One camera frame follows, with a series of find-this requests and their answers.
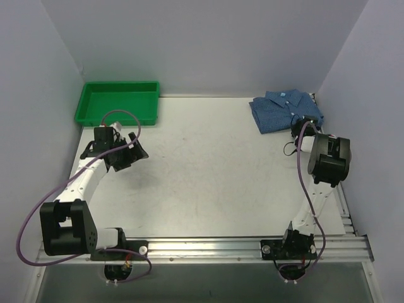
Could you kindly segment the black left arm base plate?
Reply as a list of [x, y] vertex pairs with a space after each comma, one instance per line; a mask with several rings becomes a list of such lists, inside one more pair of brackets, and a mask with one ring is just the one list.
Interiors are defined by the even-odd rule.
[[[146, 240], [129, 240], [118, 244], [114, 249], [125, 249], [134, 251], [141, 256], [147, 256], [149, 242]], [[128, 252], [111, 251], [112, 247], [107, 248], [107, 251], [98, 250], [91, 254], [92, 261], [142, 261], [143, 258], [133, 256]]]

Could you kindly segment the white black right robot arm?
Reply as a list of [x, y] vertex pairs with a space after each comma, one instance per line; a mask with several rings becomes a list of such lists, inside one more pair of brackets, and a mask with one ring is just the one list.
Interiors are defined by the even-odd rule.
[[352, 158], [350, 140], [323, 134], [313, 118], [299, 119], [292, 126], [292, 135], [305, 201], [280, 242], [281, 253], [287, 258], [316, 252], [316, 229], [324, 235], [319, 224], [320, 215], [334, 188], [347, 178]]

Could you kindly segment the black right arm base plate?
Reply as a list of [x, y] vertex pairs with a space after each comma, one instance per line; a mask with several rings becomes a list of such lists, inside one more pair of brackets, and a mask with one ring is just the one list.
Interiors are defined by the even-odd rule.
[[289, 223], [282, 239], [260, 241], [264, 260], [315, 260], [317, 258], [314, 235], [301, 234]]

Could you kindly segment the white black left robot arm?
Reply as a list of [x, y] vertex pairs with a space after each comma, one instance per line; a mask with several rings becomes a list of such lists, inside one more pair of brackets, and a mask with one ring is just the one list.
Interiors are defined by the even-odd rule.
[[40, 223], [45, 253], [49, 256], [92, 254], [105, 249], [112, 259], [122, 259], [128, 251], [121, 228], [98, 228], [89, 203], [100, 181], [109, 172], [118, 172], [136, 161], [148, 158], [147, 152], [122, 126], [98, 126], [79, 157], [78, 167], [63, 192], [40, 207]]

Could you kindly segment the blue checked long sleeve shirt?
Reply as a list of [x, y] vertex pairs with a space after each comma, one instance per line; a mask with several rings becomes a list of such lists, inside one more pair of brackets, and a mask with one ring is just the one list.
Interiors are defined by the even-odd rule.
[[321, 127], [324, 115], [310, 94], [298, 89], [267, 91], [249, 102], [252, 117], [261, 134], [275, 133], [294, 126], [299, 119], [312, 117]]

